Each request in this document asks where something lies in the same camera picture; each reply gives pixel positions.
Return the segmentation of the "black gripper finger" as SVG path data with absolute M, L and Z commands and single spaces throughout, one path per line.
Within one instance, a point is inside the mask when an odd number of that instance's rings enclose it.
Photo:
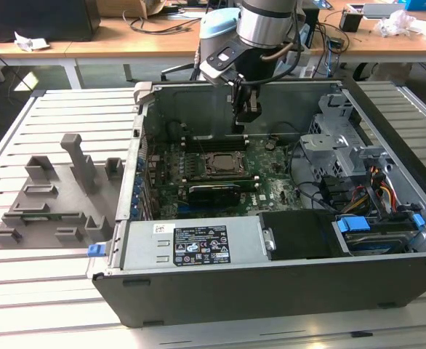
M 258 88 L 251 88 L 249 98 L 246 101 L 246 116 L 245 122 L 251 123 L 257 119 L 262 113 L 262 107 L 258 101 L 260 90 Z
M 231 105 L 233 111 L 233 120 L 231 124 L 232 133 L 242 133 L 244 128 L 237 124 L 238 115 L 242 112 L 244 102 L 246 100 L 246 88 L 242 86 L 241 82 L 235 82 L 231 90 Z

